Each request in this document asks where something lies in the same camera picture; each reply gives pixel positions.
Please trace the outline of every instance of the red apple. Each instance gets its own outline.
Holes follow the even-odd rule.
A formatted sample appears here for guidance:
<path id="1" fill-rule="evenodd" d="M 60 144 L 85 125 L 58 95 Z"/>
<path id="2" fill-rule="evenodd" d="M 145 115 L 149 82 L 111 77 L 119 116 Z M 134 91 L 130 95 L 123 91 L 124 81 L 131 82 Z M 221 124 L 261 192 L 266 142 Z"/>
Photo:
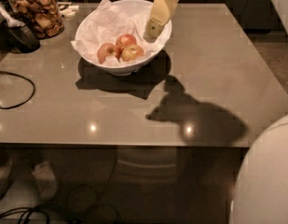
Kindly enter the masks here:
<path id="1" fill-rule="evenodd" d="M 140 56 L 144 56 L 144 49 L 137 44 L 126 47 L 121 55 L 124 62 L 133 61 Z"/>
<path id="2" fill-rule="evenodd" d="M 128 46 L 137 44 L 136 38 L 132 34 L 123 34 L 117 38 L 116 45 L 119 47 L 120 51 L 123 51 Z"/>
<path id="3" fill-rule="evenodd" d="M 104 43 L 100 46 L 97 52 L 97 58 L 99 63 L 104 63 L 107 56 L 115 56 L 119 59 L 121 52 L 119 48 L 112 43 Z"/>

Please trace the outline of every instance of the floor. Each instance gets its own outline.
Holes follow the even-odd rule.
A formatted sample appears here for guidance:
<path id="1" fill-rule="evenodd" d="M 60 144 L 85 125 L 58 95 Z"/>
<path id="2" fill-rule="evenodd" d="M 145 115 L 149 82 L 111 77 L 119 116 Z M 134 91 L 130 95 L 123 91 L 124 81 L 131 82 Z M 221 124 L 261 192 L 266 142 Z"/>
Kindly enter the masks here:
<path id="1" fill-rule="evenodd" d="M 288 37 L 284 32 L 249 34 L 271 71 L 288 93 Z M 31 170 L 11 149 L 11 185 L 0 201 L 0 214 L 12 208 L 35 207 L 50 223 L 195 223 L 227 224 L 232 190 L 246 149 L 67 148 L 43 150 L 59 188 L 49 203 L 37 194 Z M 141 157 L 139 163 L 132 155 Z M 21 213 L 0 223 L 18 223 Z M 29 223 L 45 223 L 34 213 Z"/>

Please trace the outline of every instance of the table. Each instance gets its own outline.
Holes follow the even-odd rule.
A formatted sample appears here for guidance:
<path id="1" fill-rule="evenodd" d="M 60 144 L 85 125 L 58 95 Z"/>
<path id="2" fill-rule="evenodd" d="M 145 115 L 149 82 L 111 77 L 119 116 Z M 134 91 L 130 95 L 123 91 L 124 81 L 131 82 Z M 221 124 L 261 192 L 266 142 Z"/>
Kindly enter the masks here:
<path id="1" fill-rule="evenodd" d="M 0 62 L 36 85 L 27 104 L 0 110 L 0 143 L 249 147 L 288 114 L 288 95 L 225 5 L 181 4 L 165 49 L 127 77 L 91 66 L 71 46 L 96 7 L 79 4 L 60 35 Z M 0 88 L 6 105 L 31 91 L 14 77 L 0 77 Z"/>

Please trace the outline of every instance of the jar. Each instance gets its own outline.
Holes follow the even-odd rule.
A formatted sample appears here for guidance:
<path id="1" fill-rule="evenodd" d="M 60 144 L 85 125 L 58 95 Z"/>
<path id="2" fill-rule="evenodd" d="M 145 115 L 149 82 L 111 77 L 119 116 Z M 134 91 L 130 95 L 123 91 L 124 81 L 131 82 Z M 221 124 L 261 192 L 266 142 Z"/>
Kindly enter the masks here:
<path id="1" fill-rule="evenodd" d="M 39 39 L 60 34 L 62 16 L 57 0 L 8 0 L 14 12 L 28 22 Z"/>

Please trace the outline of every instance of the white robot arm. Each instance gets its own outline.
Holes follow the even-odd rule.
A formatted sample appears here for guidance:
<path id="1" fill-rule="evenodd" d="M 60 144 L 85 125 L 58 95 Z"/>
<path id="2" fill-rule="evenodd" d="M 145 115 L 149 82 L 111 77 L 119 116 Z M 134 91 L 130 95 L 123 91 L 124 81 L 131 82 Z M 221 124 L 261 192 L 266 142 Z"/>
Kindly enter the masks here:
<path id="1" fill-rule="evenodd" d="M 164 26 L 171 19 L 180 0 L 154 0 L 150 16 L 145 25 L 144 36 L 157 38 L 163 31 Z"/>

